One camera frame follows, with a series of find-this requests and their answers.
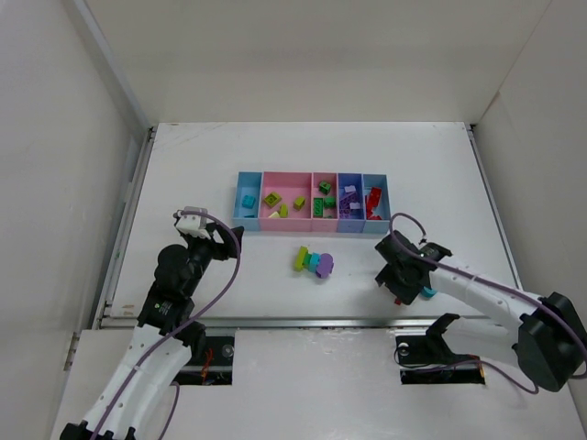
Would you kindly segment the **teal lego bricks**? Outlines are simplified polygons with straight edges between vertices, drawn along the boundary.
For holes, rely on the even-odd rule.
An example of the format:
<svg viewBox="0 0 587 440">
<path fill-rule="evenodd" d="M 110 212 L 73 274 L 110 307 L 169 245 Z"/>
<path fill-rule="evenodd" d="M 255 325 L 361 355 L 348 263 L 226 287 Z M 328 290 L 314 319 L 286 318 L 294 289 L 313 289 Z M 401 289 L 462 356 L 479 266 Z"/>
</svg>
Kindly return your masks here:
<svg viewBox="0 0 587 440">
<path fill-rule="evenodd" d="M 241 201 L 241 205 L 246 209 L 253 209 L 256 203 L 256 198 L 251 195 L 244 195 Z"/>
</svg>

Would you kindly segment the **lime tall lego brick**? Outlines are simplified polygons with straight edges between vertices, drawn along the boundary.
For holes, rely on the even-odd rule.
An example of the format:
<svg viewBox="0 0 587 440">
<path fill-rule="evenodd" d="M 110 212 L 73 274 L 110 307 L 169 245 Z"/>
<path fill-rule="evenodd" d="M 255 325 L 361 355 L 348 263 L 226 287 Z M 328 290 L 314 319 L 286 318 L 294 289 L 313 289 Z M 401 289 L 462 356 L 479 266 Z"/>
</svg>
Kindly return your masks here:
<svg viewBox="0 0 587 440">
<path fill-rule="evenodd" d="M 298 253 L 294 259 L 293 269 L 295 271 L 302 271 L 306 266 L 306 257 L 308 256 L 308 248 L 301 246 L 298 250 Z"/>
</svg>

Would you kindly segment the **lavender flower lego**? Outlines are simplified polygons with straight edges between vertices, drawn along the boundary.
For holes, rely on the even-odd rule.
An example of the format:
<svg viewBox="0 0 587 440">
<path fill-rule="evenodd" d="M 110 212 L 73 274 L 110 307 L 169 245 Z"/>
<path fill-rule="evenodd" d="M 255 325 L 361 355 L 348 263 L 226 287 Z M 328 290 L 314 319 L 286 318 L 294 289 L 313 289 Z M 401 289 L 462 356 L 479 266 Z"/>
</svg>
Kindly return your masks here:
<svg viewBox="0 0 587 440">
<path fill-rule="evenodd" d="M 320 279 L 326 279 L 330 276 L 334 268 L 333 257 L 328 253 L 320 255 L 319 262 L 316 265 L 315 274 Z"/>
</svg>

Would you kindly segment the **red bricks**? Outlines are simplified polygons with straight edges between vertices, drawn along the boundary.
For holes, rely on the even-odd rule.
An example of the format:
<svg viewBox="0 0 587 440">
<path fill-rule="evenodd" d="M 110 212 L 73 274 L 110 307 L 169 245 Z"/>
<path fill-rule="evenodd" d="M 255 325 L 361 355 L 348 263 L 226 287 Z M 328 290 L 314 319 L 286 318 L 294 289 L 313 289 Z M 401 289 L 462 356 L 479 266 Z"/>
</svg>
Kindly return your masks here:
<svg viewBox="0 0 587 440">
<path fill-rule="evenodd" d="M 369 193 L 365 196 L 366 218 L 368 220 L 381 221 L 382 217 L 376 213 L 382 198 L 382 189 L 380 187 L 371 187 Z"/>
</svg>

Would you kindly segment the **lime square lego brick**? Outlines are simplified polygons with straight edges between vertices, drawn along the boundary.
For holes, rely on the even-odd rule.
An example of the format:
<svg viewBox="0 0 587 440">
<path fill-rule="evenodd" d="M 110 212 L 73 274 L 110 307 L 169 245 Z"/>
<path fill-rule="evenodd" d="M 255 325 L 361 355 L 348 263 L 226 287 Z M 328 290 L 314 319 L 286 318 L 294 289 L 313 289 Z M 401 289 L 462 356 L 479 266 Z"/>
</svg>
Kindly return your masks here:
<svg viewBox="0 0 587 440">
<path fill-rule="evenodd" d="M 306 198 L 304 196 L 298 196 L 293 201 L 293 209 L 295 211 L 301 211 L 305 206 Z"/>
</svg>

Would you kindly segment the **purple lego brick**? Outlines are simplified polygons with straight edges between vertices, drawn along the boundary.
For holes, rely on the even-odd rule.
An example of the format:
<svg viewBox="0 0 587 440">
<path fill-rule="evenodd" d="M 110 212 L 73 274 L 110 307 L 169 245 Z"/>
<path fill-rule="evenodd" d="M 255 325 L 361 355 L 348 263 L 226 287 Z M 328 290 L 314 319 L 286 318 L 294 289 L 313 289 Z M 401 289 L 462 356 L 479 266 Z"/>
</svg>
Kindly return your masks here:
<svg viewBox="0 0 587 440">
<path fill-rule="evenodd" d="M 338 208 L 341 219 L 362 218 L 362 199 L 355 185 L 342 187 L 339 195 Z"/>
</svg>

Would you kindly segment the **green lego row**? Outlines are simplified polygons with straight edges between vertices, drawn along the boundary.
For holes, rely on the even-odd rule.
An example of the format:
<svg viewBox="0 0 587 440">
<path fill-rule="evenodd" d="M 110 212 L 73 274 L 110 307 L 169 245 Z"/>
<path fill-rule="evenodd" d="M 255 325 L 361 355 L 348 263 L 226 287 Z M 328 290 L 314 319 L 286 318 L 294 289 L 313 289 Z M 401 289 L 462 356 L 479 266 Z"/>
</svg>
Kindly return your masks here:
<svg viewBox="0 0 587 440">
<path fill-rule="evenodd" d="M 313 199 L 314 218 L 336 218 L 337 199 L 334 196 L 315 197 Z"/>
</svg>

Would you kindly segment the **dark green lego piece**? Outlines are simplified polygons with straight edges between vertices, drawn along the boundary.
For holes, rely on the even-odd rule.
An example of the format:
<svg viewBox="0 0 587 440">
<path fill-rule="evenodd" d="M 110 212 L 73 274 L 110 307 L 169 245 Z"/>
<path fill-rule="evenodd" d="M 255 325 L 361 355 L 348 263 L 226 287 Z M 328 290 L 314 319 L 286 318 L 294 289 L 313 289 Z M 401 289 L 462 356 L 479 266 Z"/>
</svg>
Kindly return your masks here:
<svg viewBox="0 0 587 440">
<path fill-rule="evenodd" d="M 331 191 L 331 184 L 327 181 L 321 181 L 318 185 L 318 190 L 323 194 L 329 194 Z"/>
</svg>

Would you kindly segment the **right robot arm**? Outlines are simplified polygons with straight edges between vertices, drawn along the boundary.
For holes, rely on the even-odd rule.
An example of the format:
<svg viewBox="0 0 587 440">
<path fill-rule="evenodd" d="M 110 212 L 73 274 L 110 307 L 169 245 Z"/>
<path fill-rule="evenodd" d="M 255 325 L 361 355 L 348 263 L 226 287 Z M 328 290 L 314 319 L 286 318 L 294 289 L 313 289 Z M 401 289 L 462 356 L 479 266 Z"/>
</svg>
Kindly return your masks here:
<svg viewBox="0 0 587 440">
<path fill-rule="evenodd" d="M 557 292 L 541 296 L 489 280 L 448 248 L 425 240 L 414 245 L 397 230 L 375 249 L 385 261 L 375 281 L 399 303 L 409 305 L 418 295 L 434 292 L 491 320 L 488 325 L 471 324 L 445 312 L 423 335 L 399 337 L 408 346 L 400 361 L 416 368 L 418 378 L 486 358 L 519 368 L 535 390 L 558 392 L 581 378 L 586 329 L 568 297 Z"/>
</svg>

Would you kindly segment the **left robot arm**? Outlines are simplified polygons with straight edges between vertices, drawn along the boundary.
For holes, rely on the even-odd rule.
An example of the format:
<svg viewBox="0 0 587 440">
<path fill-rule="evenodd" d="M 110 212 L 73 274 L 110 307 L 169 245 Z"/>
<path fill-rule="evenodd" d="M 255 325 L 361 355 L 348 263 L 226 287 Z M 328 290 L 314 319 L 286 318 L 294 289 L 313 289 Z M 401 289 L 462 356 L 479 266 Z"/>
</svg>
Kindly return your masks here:
<svg viewBox="0 0 587 440">
<path fill-rule="evenodd" d="M 200 229 L 177 228 L 183 244 L 165 247 L 137 325 L 114 375 L 63 439 L 140 439 L 167 387 L 205 349 L 193 295 L 214 260 L 239 260 L 244 229 L 214 219 Z"/>
</svg>

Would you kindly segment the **light blue bin left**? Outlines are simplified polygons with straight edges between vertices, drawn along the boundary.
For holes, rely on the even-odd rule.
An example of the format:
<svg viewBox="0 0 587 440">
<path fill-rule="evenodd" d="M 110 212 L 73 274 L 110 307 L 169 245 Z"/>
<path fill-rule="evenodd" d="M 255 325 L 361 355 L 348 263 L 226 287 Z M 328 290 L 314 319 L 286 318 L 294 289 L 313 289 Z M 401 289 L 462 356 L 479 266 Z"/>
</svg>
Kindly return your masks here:
<svg viewBox="0 0 587 440">
<path fill-rule="evenodd" d="M 261 172 L 241 171 L 238 174 L 233 208 L 234 226 L 242 226 L 246 231 L 260 231 L 259 211 L 261 184 Z"/>
</svg>

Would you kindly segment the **lime curved lego piece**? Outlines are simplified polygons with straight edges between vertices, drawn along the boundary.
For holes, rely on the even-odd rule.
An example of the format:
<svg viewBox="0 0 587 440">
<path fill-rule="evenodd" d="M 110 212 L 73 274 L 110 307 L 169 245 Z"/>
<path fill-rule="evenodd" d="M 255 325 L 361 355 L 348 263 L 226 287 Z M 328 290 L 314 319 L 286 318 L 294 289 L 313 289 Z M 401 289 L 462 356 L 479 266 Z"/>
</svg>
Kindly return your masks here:
<svg viewBox="0 0 587 440">
<path fill-rule="evenodd" d="M 281 204 L 278 209 L 279 217 L 287 217 L 288 216 L 288 206 L 286 204 Z"/>
</svg>

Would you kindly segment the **large pink bin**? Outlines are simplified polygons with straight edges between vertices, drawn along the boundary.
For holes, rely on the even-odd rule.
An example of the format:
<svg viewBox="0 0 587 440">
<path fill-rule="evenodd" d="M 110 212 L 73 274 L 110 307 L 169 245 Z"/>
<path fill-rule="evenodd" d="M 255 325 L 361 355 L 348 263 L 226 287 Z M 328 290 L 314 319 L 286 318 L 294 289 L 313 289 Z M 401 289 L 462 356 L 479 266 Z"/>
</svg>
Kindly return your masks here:
<svg viewBox="0 0 587 440">
<path fill-rule="evenodd" d="M 263 172 L 259 211 L 260 230 L 263 232 L 310 232 L 312 229 L 312 181 L 310 172 Z M 270 192 L 277 192 L 282 197 L 282 200 L 273 208 L 263 203 L 263 198 Z M 301 211 L 294 210 L 294 199 L 298 196 L 306 198 L 305 206 Z M 271 213 L 278 212 L 281 204 L 288 206 L 288 216 L 269 218 Z"/>
</svg>

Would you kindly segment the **small pink bin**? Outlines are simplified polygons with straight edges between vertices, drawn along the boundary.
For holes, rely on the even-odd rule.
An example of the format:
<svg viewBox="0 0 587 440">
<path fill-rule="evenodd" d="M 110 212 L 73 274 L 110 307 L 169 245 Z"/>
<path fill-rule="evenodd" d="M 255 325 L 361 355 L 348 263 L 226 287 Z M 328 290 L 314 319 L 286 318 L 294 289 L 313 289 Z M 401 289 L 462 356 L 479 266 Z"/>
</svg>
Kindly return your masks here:
<svg viewBox="0 0 587 440">
<path fill-rule="evenodd" d="M 334 172 L 314 172 L 312 179 L 312 231 L 334 233 L 338 229 L 338 176 Z"/>
</svg>

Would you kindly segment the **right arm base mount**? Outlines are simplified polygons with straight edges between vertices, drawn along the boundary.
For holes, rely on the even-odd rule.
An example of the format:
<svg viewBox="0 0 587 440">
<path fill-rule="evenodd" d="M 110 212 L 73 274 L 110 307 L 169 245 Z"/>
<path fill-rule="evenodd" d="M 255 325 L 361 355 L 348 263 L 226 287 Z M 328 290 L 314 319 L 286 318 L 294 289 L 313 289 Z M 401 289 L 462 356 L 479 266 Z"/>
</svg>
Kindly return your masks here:
<svg viewBox="0 0 587 440">
<path fill-rule="evenodd" d="M 400 367 L 402 385 L 484 385 L 478 357 L 456 354 L 444 339 L 449 326 L 458 321 L 455 313 L 441 315 L 420 335 L 397 335 L 393 356 Z"/>
</svg>

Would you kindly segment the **metal table rail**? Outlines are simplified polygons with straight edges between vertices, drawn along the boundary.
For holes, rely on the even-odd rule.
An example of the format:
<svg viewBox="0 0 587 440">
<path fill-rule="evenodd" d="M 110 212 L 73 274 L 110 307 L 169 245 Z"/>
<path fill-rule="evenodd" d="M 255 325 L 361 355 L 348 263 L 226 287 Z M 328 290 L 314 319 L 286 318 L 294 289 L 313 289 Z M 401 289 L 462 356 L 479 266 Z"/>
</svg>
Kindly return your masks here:
<svg viewBox="0 0 587 440">
<path fill-rule="evenodd" d="M 465 324 L 496 324 L 487 317 L 464 316 L 460 320 Z M 332 328 L 411 328 L 428 327 L 436 318 L 291 318 L 291 317 L 199 317 L 196 318 L 210 328 L 238 328 L 238 329 L 332 329 Z M 129 329 L 135 326 L 137 319 L 113 318 L 103 316 L 96 318 L 92 325 L 93 330 Z"/>
</svg>

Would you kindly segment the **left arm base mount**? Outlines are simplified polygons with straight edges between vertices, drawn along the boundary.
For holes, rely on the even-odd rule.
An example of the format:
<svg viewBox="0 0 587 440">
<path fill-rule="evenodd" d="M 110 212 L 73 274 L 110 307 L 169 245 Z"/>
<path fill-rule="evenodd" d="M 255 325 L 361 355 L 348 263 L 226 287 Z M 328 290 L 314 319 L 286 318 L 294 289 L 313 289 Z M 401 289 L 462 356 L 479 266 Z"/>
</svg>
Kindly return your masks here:
<svg viewBox="0 0 587 440">
<path fill-rule="evenodd" d="M 186 386 L 228 386 L 233 380 L 235 333 L 213 330 L 206 336 L 205 348 L 192 357 L 172 381 Z"/>
</svg>

